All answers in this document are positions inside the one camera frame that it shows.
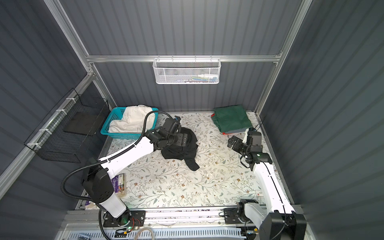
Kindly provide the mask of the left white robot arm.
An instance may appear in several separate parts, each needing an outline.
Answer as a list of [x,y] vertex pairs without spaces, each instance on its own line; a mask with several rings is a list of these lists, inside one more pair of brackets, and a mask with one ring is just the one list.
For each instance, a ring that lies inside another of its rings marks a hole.
[[111,182],[124,168],[138,159],[168,146],[187,144],[188,135],[181,133],[181,118],[167,118],[163,126],[148,130],[136,142],[109,156],[99,159],[99,164],[84,170],[82,186],[101,209],[113,218],[129,215],[128,207],[115,193]]

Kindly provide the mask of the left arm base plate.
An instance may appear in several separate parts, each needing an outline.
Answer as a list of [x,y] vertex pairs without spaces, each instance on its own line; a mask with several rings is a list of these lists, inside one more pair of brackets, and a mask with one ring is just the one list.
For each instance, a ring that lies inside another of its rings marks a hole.
[[102,213],[101,219],[103,227],[117,228],[117,227],[142,227],[146,218],[146,211],[125,211],[120,217],[114,218],[110,213]]

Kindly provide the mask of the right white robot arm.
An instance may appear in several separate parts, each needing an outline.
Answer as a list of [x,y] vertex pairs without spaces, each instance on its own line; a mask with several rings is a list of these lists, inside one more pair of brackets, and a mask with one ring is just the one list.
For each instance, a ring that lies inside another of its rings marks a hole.
[[244,227],[248,240],[303,240],[307,220],[296,212],[279,185],[272,159],[263,152],[262,134],[249,128],[245,139],[229,138],[228,148],[238,153],[240,163],[256,176],[266,207],[262,208],[256,200],[241,199],[236,208],[224,210],[226,224],[253,223],[254,230]]

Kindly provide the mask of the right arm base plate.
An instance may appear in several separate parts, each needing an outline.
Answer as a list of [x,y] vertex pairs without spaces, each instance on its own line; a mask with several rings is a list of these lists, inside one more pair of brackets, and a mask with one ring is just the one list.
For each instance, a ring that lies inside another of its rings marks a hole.
[[225,208],[224,209],[225,223],[228,224],[244,224],[249,221],[246,217],[243,208]]

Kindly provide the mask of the black t-shirt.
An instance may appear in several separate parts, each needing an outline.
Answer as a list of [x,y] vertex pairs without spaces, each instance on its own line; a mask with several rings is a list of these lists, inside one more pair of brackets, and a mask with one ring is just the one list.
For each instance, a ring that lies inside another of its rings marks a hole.
[[188,128],[182,127],[181,133],[187,134],[187,145],[185,147],[175,145],[166,146],[161,150],[162,156],[165,159],[184,160],[190,170],[197,171],[200,168],[195,160],[199,147],[197,145],[197,137],[195,133]]

